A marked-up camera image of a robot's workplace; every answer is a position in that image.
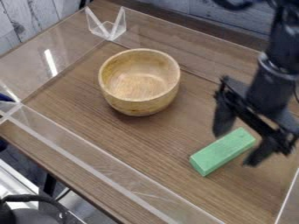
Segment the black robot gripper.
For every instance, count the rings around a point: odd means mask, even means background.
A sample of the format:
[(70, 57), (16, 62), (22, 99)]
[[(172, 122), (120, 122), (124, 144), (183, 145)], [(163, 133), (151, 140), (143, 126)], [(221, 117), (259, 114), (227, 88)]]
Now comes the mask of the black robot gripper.
[(288, 109), (295, 78), (257, 74), (249, 84), (228, 76), (220, 78), (215, 92), (212, 134), (225, 135), (239, 118), (261, 136), (243, 165), (256, 167), (273, 153), (288, 155), (299, 139), (299, 122)]

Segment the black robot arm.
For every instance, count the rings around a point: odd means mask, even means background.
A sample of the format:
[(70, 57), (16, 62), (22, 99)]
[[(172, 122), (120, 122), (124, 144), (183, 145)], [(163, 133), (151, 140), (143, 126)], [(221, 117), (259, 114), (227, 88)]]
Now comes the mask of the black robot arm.
[(245, 84), (224, 76), (215, 92), (212, 133), (223, 136), (236, 120), (249, 126), (261, 142), (243, 164), (255, 167), (275, 153), (289, 155), (299, 141), (299, 120), (288, 109), (299, 85), (299, 0), (212, 1), (228, 11), (245, 11), (260, 2), (275, 10), (253, 80)]

